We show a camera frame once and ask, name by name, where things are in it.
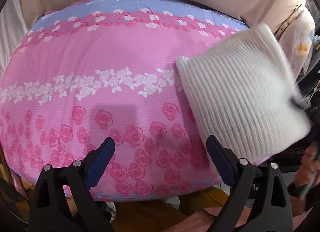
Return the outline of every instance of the metal rivet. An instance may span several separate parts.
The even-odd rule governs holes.
[[[247,159],[244,159],[244,158],[241,158],[240,160],[239,160],[239,162],[242,164],[242,165],[247,165],[249,162],[248,162],[248,160]]]
[[[272,167],[273,169],[278,168],[278,165],[277,165],[276,163],[271,163],[270,165],[271,165],[271,167]]]
[[[74,162],[73,162],[73,166],[80,166],[81,165],[81,160],[75,160]]]
[[[50,168],[51,168],[51,165],[45,165],[45,166],[43,167],[43,169],[44,169],[45,171],[48,171]]]

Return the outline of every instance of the person's hand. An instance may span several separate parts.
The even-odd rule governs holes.
[[[317,145],[314,143],[306,149],[301,160],[302,165],[294,177],[296,186],[301,186],[310,182],[312,180],[312,173],[314,171],[317,171],[318,174],[313,183],[313,187],[320,183],[320,160],[314,160],[316,153]]]

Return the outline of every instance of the pink blanket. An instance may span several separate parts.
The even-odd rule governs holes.
[[[84,0],[42,17],[1,86],[8,165],[36,182],[45,164],[68,166],[110,136],[114,157],[92,189],[99,200],[164,198],[219,183],[174,62],[246,28],[175,0]]]

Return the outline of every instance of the pink rose print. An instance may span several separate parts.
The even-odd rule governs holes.
[[[189,116],[189,118],[191,119],[191,121],[193,123],[196,123],[196,120],[195,120],[195,117],[193,115],[193,112],[192,112],[191,108],[189,108],[189,110],[188,110],[188,116]]]
[[[169,186],[160,186],[158,189],[157,189],[157,194],[161,197],[161,198],[167,198],[169,197],[170,195],[173,194],[173,189]]]
[[[50,158],[52,166],[57,166],[60,163],[60,157],[61,156],[57,150],[52,150],[52,154]]]
[[[124,135],[116,129],[110,130],[109,136],[115,141],[115,145],[122,145],[124,142]]]
[[[38,115],[38,117],[36,119],[36,128],[38,131],[41,131],[41,129],[43,128],[44,121],[45,121],[44,117],[41,115]]]
[[[26,149],[22,149],[22,158],[25,162],[29,160],[28,152]]]
[[[139,180],[134,187],[134,192],[140,197],[148,196],[153,193],[153,187],[151,184]]]
[[[108,127],[111,127],[113,124],[112,115],[109,112],[106,112],[104,110],[99,110],[97,112],[95,121],[97,125],[102,130],[106,130]]]
[[[76,125],[80,125],[82,121],[87,119],[87,111],[80,106],[75,106],[72,111],[72,119]]]
[[[19,158],[21,158],[22,157],[22,145],[18,144],[17,148],[18,148],[17,149],[17,155],[18,155]]]
[[[8,133],[8,134],[11,134],[11,133],[12,133],[12,126],[11,126],[11,124],[8,125],[7,133]]]
[[[36,148],[35,148],[35,157],[41,158],[41,148],[40,148],[39,145],[36,145]]]
[[[164,103],[162,107],[162,113],[170,121],[174,121],[180,114],[178,106],[168,102]]]
[[[74,160],[75,158],[73,157],[72,153],[66,153],[65,157],[62,158],[63,166],[69,166]]]
[[[178,167],[182,168],[187,164],[187,159],[180,152],[175,152],[172,157],[173,163]]]
[[[171,132],[176,139],[183,138],[185,136],[185,129],[182,125],[174,123],[171,128]]]
[[[119,192],[122,197],[127,197],[133,193],[132,186],[124,181],[119,181],[116,183],[116,191]]]
[[[183,182],[177,186],[177,191],[181,194],[187,194],[192,189],[192,185],[189,182]]]
[[[32,118],[32,112],[30,110],[27,110],[27,113],[25,115],[25,120],[27,125],[30,124],[31,118]]]
[[[78,140],[81,144],[85,144],[90,140],[90,132],[84,127],[79,127],[79,131],[77,133]]]
[[[97,149],[97,148],[96,148],[94,145],[88,143],[88,144],[85,146],[84,154],[87,155],[90,151],[96,150],[96,149]]]
[[[37,166],[37,159],[34,155],[30,155],[30,165],[31,165],[31,168],[35,168]]]
[[[136,147],[139,146],[145,140],[146,137],[143,135],[143,131],[141,128],[128,126],[126,128],[124,138],[132,147]]]
[[[22,160],[20,159],[20,160],[19,160],[19,171],[20,171],[21,173],[23,173],[24,170],[25,170],[24,163],[23,163]]]
[[[27,142],[27,149],[29,149],[29,151],[32,153],[32,151],[33,151],[33,143],[32,143],[31,140],[29,140]]]
[[[147,155],[143,149],[137,150],[134,159],[140,166],[147,166],[151,163],[151,156]]]
[[[26,135],[26,139],[29,140],[31,139],[31,131],[30,131],[30,127],[26,127],[25,133]]]
[[[4,118],[7,121],[7,123],[9,123],[9,121],[11,119],[11,114],[7,111],[6,114],[4,115]]]
[[[168,168],[172,163],[172,157],[167,150],[161,150],[160,153],[156,154],[156,164],[160,167]]]
[[[45,134],[45,131],[43,131],[40,135],[40,144],[45,145],[48,142],[48,137]]]
[[[127,169],[119,164],[113,164],[110,169],[110,175],[115,181],[122,181],[127,179]]]
[[[14,123],[12,124],[11,133],[12,133],[12,136],[17,135],[16,124]]]
[[[60,142],[59,142],[57,151],[58,151],[58,153],[59,153],[60,155],[62,155],[62,154],[65,153],[66,148],[65,148],[65,146],[64,146],[63,143],[60,143]]]
[[[178,171],[168,169],[164,175],[164,178],[169,184],[174,184],[180,180],[180,175]]]
[[[67,143],[72,139],[72,128],[62,124],[61,131],[60,131],[60,138],[62,142]]]
[[[160,139],[167,135],[166,126],[159,122],[151,122],[150,133],[156,138]]]
[[[12,150],[15,151],[17,149],[17,146],[20,144],[19,139],[17,137],[15,137],[12,140]]]
[[[189,162],[194,168],[203,168],[209,165],[208,158],[205,153],[193,152],[189,157]]]
[[[201,191],[201,190],[204,190],[206,188],[207,188],[207,186],[205,184],[198,184],[196,186],[196,191]]]
[[[109,198],[109,197],[107,197],[107,196],[102,196],[102,197],[100,198],[100,201],[104,201],[104,202],[114,202],[115,200],[112,199],[112,198]]]
[[[188,153],[191,153],[193,151],[193,148],[192,148],[192,145],[191,145],[191,142],[189,139],[187,138],[184,138],[180,144],[180,148],[181,150],[185,153],[185,154],[188,154]]]
[[[18,126],[18,135],[19,136],[22,136],[23,130],[24,130],[23,124],[20,123],[19,126]]]
[[[38,159],[38,164],[37,164],[37,166],[38,166],[39,171],[41,171],[42,168],[43,168],[43,166],[44,166],[44,162],[43,162],[42,159]]]
[[[159,150],[159,144],[157,141],[147,138],[144,144],[144,149],[150,154],[156,153]]]
[[[55,147],[58,143],[59,143],[59,132],[53,128],[51,128],[49,130],[49,135],[48,135],[48,142],[49,142],[49,146]]]
[[[128,169],[128,174],[134,180],[142,179],[146,172],[143,167],[139,167],[136,163],[130,164],[130,168]]]

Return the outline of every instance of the white knit pillow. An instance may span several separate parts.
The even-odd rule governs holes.
[[[272,156],[310,130],[294,106],[287,59],[266,24],[241,31],[196,58],[179,57],[183,89],[205,144],[215,135],[250,162]]]

